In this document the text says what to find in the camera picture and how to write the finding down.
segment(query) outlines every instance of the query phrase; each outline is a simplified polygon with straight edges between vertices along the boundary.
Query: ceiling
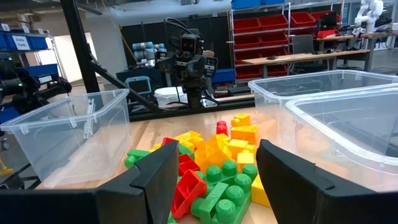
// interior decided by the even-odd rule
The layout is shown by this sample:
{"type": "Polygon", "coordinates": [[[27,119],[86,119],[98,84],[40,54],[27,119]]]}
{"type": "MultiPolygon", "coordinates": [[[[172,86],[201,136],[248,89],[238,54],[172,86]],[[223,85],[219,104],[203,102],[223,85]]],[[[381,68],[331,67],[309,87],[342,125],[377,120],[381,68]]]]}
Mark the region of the ceiling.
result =
{"type": "MultiPolygon", "coordinates": [[[[130,2],[139,2],[145,0],[106,0],[108,6],[118,6],[130,2]]],[[[102,6],[102,0],[76,0],[76,2],[90,9],[95,10],[97,7],[102,6]]],[[[3,14],[17,14],[29,12],[42,12],[51,10],[60,10],[59,0],[0,0],[0,16],[3,14]]]]}

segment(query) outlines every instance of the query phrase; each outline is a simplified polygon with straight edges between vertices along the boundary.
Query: clear plastic bin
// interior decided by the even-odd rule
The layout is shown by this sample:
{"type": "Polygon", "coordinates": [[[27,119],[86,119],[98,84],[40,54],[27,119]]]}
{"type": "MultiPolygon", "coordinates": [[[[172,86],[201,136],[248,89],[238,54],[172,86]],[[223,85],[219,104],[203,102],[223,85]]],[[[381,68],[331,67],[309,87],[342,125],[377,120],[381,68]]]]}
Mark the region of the clear plastic bin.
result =
{"type": "Polygon", "coordinates": [[[132,139],[128,93],[113,90],[64,98],[0,128],[15,135],[45,187],[105,179],[132,139]]]}
{"type": "Polygon", "coordinates": [[[278,78],[266,78],[249,82],[254,92],[256,111],[274,119],[277,123],[274,144],[294,147],[294,124],[290,113],[285,110],[289,100],[304,96],[315,96],[333,93],[344,93],[348,90],[366,90],[379,85],[398,82],[398,77],[381,75],[356,70],[335,70],[308,73],[278,78]]]}
{"type": "Polygon", "coordinates": [[[292,100],[292,152],[376,191],[398,190],[398,86],[292,100]]]}

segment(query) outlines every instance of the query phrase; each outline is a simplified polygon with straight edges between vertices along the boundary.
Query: floor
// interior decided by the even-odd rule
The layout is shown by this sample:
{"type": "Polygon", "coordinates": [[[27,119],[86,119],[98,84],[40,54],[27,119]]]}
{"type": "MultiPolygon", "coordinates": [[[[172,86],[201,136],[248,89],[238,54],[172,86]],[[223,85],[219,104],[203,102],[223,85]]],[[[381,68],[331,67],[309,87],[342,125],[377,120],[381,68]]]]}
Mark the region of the floor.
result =
{"type": "MultiPolygon", "coordinates": [[[[364,62],[349,61],[348,65],[352,67],[363,68],[364,62]]],[[[398,49],[375,52],[372,63],[372,72],[395,75],[398,72],[398,49]]],[[[69,96],[78,96],[86,93],[85,87],[82,84],[82,82],[75,82],[73,84],[72,92],[69,94],[69,96]]],[[[115,89],[113,85],[104,85],[102,82],[100,82],[99,88],[100,90],[115,89]]],[[[49,101],[54,102],[67,96],[67,94],[58,95],[49,101]]],[[[27,158],[14,136],[6,134],[5,137],[8,138],[10,150],[0,151],[0,158],[3,160],[6,166],[13,168],[14,171],[17,171],[27,164],[27,158]]],[[[31,167],[23,172],[21,177],[27,177],[30,175],[34,175],[34,171],[31,167]]],[[[7,177],[8,175],[0,176],[0,183],[7,177]]]]}

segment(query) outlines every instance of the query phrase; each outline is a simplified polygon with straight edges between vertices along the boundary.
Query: label on bin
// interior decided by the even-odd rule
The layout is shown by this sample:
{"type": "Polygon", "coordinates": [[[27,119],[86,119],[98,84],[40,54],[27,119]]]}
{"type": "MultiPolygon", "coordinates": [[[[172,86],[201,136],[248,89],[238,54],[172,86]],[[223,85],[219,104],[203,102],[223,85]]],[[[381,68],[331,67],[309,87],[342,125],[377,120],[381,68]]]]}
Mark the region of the label on bin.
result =
{"type": "Polygon", "coordinates": [[[13,35],[12,38],[18,50],[30,50],[26,37],[13,35]]]}
{"type": "Polygon", "coordinates": [[[10,27],[8,26],[8,24],[1,24],[1,27],[3,31],[10,31],[10,27]]]}

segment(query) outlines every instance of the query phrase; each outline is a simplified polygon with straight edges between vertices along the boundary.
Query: red storage bin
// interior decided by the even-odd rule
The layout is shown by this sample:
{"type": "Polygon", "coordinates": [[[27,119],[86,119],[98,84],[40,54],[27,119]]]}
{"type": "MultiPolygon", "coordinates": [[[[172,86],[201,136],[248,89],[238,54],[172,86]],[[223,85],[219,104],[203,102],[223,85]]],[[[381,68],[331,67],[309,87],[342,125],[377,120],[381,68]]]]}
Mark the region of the red storage bin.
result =
{"type": "Polygon", "coordinates": [[[314,26],[315,19],[307,12],[293,12],[291,15],[292,27],[314,26]]]}
{"type": "Polygon", "coordinates": [[[261,58],[261,53],[259,51],[247,51],[247,52],[236,52],[235,53],[235,64],[243,64],[242,60],[261,58]]]}
{"type": "Polygon", "coordinates": [[[236,68],[236,79],[261,78],[261,66],[250,65],[236,68]]]}
{"type": "Polygon", "coordinates": [[[257,18],[234,20],[234,33],[255,32],[260,30],[257,18]]]}
{"type": "Polygon", "coordinates": [[[286,65],[267,66],[267,77],[279,77],[287,75],[286,65]]]}
{"type": "Polygon", "coordinates": [[[261,30],[273,30],[287,28],[288,22],[284,15],[264,16],[259,18],[261,30]]]}
{"type": "Polygon", "coordinates": [[[287,44],[285,32],[273,32],[261,35],[261,47],[287,44]]]}
{"type": "MultiPolygon", "coordinates": [[[[321,16],[328,14],[333,11],[323,11],[323,12],[313,12],[310,15],[317,21],[321,18],[321,16]]],[[[336,22],[341,22],[341,17],[336,14],[336,22]]]]}
{"type": "Polygon", "coordinates": [[[333,35],[333,34],[339,34],[340,32],[338,32],[338,30],[336,30],[336,29],[329,29],[329,30],[322,30],[322,31],[319,31],[318,32],[318,38],[326,38],[326,37],[328,37],[328,36],[330,36],[330,35],[333,35]]]}
{"type": "Polygon", "coordinates": [[[239,36],[235,37],[235,49],[246,49],[252,47],[259,47],[260,39],[253,36],[239,36]]]}

